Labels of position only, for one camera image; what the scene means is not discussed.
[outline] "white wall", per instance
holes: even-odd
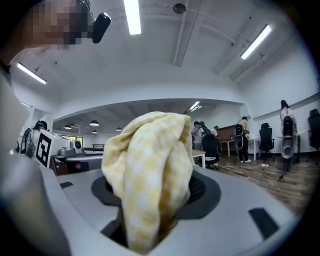
[[[240,106],[237,104],[220,104],[215,108],[200,108],[188,115],[191,117],[191,122],[204,121],[208,129],[214,126],[219,128],[235,125],[240,119]]]
[[[153,99],[243,102],[237,84],[210,70],[154,62],[108,65],[78,80],[74,88],[66,88],[54,119],[98,106]]]
[[[259,135],[261,124],[269,123],[274,141],[273,153],[281,152],[281,100],[293,109],[300,136],[300,151],[309,152],[309,111],[320,111],[317,68],[306,46],[295,35],[267,62],[243,80],[239,88]]]
[[[23,103],[50,114],[57,111],[60,101],[57,95],[43,95],[15,82],[13,82],[13,90],[19,101]]]
[[[319,92],[317,67],[308,48],[295,35],[267,62],[241,81],[239,87],[252,118],[278,111]]]
[[[116,135],[119,135],[120,134],[120,131],[119,132],[108,132],[108,133],[101,133],[101,134],[98,134],[93,142],[94,144],[106,144],[107,140],[109,140],[110,138],[116,136]]]

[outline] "man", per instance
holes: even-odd
[[[200,130],[199,122],[194,122],[192,129],[192,136],[194,137],[194,149],[202,151],[202,133]]]
[[[238,150],[238,155],[240,162],[250,163],[251,160],[248,159],[248,138],[250,134],[249,122],[246,116],[242,117],[242,119],[237,123],[238,125],[242,125],[242,138],[243,138],[243,147]]]

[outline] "yellow checkered cloth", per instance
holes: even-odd
[[[148,253],[175,225],[190,197],[193,164],[187,115],[151,112],[106,142],[102,171],[121,198],[131,250]]]

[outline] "ceiling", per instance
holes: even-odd
[[[149,112],[161,111],[183,114],[195,101],[195,99],[154,99],[105,105],[55,121],[53,129],[88,135],[91,135],[93,130],[96,130],[98,134],[114,133],[118,127],[123,129],[133,119]],[[213,109],[225,103],[222,100],[208,100],[201,101],[200,105],[202,108]],[[89,125],[92,120],[98,121],[100,125]],[[71,125],[71,129],[64,129],[67,124]]]
[[[173,5],[186,4],[185,14],[173,12]],[[35,90],[57,93],[77,87],[76,81],[92,71],[112,64],[134,65],[160,62],[178,67],[200,67],[236,81],[256,67],[286,38],[291,30],[286,17],[265,0],[139,0],[141,31],[131,36],[123,0],[91,0],[95,17],[107,12],[112,23],[102,41],[82,44],[69,50],[30,49],[15,59],[47,81],[47,86],[30,80],[13,65],[17,81]],[[265,24],[272,33],[244,61],[241,53]]]

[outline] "wooden floor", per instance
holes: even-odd
[[[240,163],[236,153],[228,157],[227,153],[220,155],[219,172],[246,178],[265,188],[271,195],[283,202],[294,214],[302,214],[309,202],[319,178],[320,167],[315,160],[300,157],[300,162],[292,166],[291,172],[284,172],[283,158],[275,156],[275,160],[267,158],[250,163]],[[263,169],[261,164],[269,164]],[[280,175],[284,175],[283,182],[278,182]]]

